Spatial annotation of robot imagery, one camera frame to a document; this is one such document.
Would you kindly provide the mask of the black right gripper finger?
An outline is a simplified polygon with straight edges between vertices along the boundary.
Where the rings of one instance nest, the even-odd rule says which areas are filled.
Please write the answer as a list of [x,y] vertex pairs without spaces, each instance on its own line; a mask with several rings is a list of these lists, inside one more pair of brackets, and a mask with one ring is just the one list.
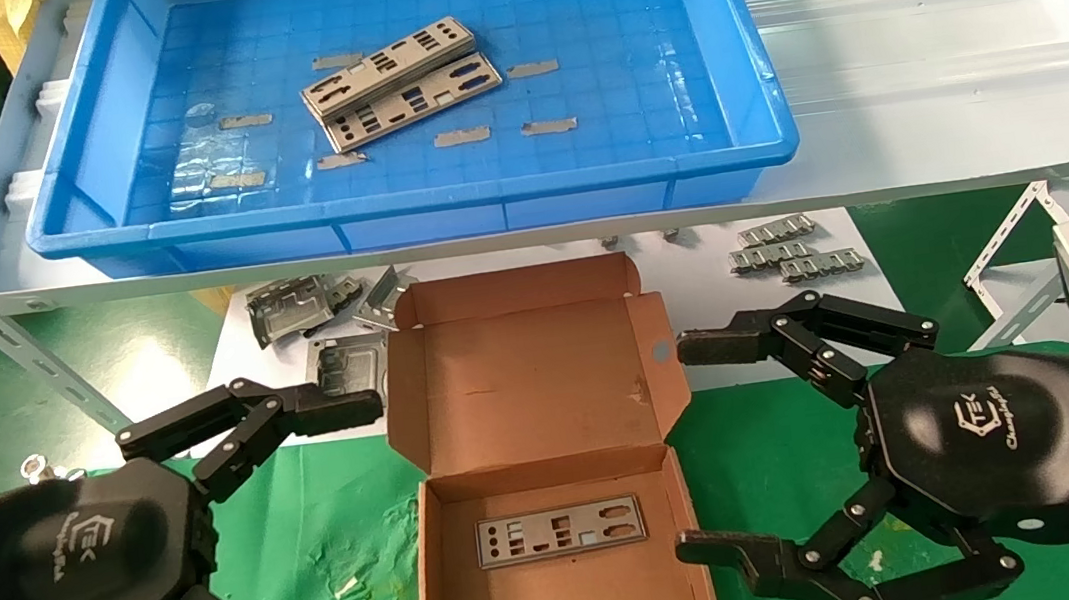
[[766,534],[681,530],[675,557],[688,565],[726,567],[741,575],[748,593],[784,600],[987,600],[1004,594],[1025,565],[983,529],[938,526],[962,555],[956,561],[894,576],[870,586],[843,571],[842,560],[897,509],[898,484],[876,476],[864,483],[810,536],[797,544]]
[[938,333],[927,317],[804,291],[778,308],[737,312],[725,328],[685,330],[675,352],[691,368],[775,360],[833,403],[862,407],[868,369],[841,347],[896,357],[933,349]]

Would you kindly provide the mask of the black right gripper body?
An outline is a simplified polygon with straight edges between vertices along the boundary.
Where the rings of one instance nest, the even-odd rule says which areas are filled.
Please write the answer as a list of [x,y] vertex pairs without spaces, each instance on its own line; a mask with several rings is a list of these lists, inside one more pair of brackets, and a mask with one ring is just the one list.
[[1069,351],[913,349],[863,396],[893,516],[945,545],[976,529],[1069,542]]

